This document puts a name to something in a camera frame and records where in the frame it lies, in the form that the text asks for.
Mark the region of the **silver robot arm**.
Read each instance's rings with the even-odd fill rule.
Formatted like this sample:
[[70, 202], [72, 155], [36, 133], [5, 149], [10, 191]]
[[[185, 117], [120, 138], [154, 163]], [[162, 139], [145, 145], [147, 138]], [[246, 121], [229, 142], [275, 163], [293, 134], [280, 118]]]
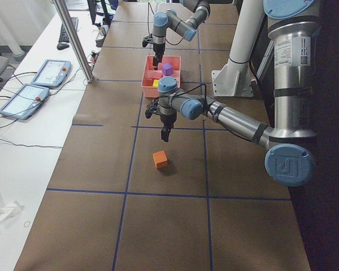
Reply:
[[176, 11], [166, 10], [154, 14], [152, 33], [149, 35], [153, 45], [154, 58], [153, 67], [158, 69], [166, 47], [167, 29], [171, 29], [186, 41], [191, 41], [199, 27], [210, 15], [210, 4], [208, 1], [180, 1], [180, 3], [190, 10], [193, 15], [186, 21], [177, 16]]
[[[200, 115], [230, 133], [267, 149], [267, 173], [286, 186], [308, 183], [315, 171], [312, 148], [311, 78], [322, 1], [243, 1], [227, 64], [212, 72], [213, 95], [194, 95], [175, 78], [159, 81], [158, 94], [146, 107], [146, 117], [158, 115], [161, 138], [168, 141], [177, 115]], [[273, 118], [268, 125], [244, 115], [219, 97], [251, 97], [251, 80], [259, 80], [273, 64], [273, 90], [265, 105]]]

